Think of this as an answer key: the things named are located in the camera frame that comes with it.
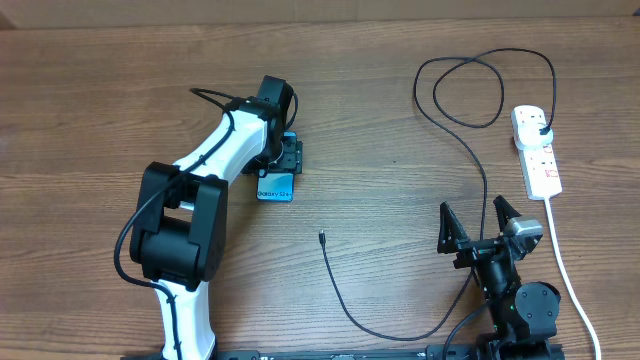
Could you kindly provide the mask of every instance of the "electrical socket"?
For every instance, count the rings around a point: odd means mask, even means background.
[[[544,200],[562,192],[558,165],[551,145],[519,150],[522,175],[531,200]]]
[[[553,141],[553,130],[545,135],[540,130],[547,126],[544,111],[532,105],[516,106],[511,112],[513,138],[519,150],[533,150],[550,145]]]

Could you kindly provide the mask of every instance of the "plug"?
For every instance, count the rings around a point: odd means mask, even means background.
[[[550,145],[553,130],[547,128],[544,111],[532,105],[516,106],[511,112],[513,138],[519,150],[532,150]]]
[[[327,243],[327,238],[324,236],[324,230],[320,230],[318,233],[318,240],[320,240],[320,245],[322,245],[322,247]]]

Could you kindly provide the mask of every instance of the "blue label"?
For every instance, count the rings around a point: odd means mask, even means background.
[[[292,201],[293,174],[267,174],[263,178],[258,178],[258,200]]]

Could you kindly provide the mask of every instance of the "wall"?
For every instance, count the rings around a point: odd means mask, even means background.
[[[0,28],[624,16],[638,7],[638,0],[0,0]]]

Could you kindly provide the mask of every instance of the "cable connector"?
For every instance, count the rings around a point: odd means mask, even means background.
[[[540,129],[540,135],[547,135],[551,131],[551,126],[547,125],[544,128]]]
[[[320,230],[318,233],[318,239],[320,240],[320,245],[324,247],[324,244],[327,243],[327,238],[324,236],[324,230]]]

